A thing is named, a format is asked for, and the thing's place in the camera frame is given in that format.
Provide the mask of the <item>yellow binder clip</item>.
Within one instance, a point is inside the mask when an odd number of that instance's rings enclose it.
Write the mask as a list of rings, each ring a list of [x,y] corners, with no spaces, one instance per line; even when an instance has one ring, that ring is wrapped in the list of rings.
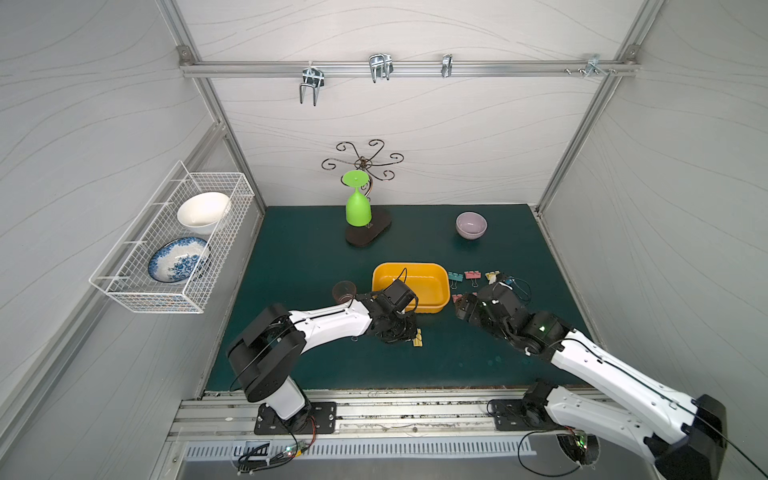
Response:
[[[500,271],[490,271],[485,274],[485,277],[489,284],[495,283],[498,280],[498,276],[500,275]]]
[[[412,345],[414,347],[423,346],[423,338],[422,338],[422,333],[420,329],[417,330],[415,337],[412,339]]]

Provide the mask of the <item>pink binder clip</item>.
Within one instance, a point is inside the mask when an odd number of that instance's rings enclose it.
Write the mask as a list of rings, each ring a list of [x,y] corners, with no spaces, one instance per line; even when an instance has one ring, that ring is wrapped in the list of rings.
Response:
[[[482,274],[480,271],[474,270],[474,271],[465,271],[464,277],[466,280],[470,282],[470,284],[473,287],[478,287],[480,279],[482,278]]]

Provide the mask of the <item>teal binder clip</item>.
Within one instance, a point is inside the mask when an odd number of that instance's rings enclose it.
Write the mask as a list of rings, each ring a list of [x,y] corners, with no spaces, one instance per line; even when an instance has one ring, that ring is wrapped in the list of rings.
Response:
[[[449,271],[447,275],[449,279],[449,286],[451,289],[457,289],[458,285],[462,283],[464,280],[464,275],[460,272]]]

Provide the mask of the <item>yellow plastic storage box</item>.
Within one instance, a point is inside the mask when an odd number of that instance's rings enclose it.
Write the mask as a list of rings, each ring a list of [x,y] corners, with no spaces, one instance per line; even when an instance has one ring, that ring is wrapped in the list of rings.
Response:
[[[399,278],[418,297],[408,309],[418,314],[437,314],[451,300],[448,272],[436,263],[386,262],[373,271],[372,289],[380,290]]]

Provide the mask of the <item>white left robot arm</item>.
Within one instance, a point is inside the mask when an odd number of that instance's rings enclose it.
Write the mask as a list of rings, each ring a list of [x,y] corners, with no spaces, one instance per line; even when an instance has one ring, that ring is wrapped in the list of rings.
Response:
[[[419,303],[409,289],[356,295],[334,306],[300,311],[276,303],[266,307],[226,351],[232,382],[251,403],[264,402],[287,424],[302,424],[310,402],[291,373],[302,354],[343,338],[373,336],[384,343],[417,335]]]

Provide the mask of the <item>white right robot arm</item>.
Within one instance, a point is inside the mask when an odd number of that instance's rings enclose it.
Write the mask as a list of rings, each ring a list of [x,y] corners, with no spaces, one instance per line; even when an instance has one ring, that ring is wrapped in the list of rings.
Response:
[[[716,479],[727,450],[725,406],[693,398],[622,362],[558,316],[531,313],[505,285],[494,283],[456,302],[459,319],[502,339],[528,357],[567,371],[609,398],[591,400],[540,380],[514,401],[492,400],[500,431],[557,431],[573,461],[594,435],[652,464],[666,479]]]

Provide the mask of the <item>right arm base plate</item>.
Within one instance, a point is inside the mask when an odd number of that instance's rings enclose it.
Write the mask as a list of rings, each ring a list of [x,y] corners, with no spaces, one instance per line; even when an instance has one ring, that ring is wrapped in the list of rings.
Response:
[[[492,399],[486,403],[486,412],[497,431],[571,431],[570,427],[554,421],[546,410],[548,406],[546,399]]]

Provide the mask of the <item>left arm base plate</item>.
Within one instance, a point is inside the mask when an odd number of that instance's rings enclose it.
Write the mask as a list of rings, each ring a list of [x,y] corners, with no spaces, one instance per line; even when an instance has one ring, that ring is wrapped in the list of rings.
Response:
[[[254,434],[267,435],[329,435],[336,430],[337,403],[309,402],[294,416],[281,419],[268,404],[259,407]]]

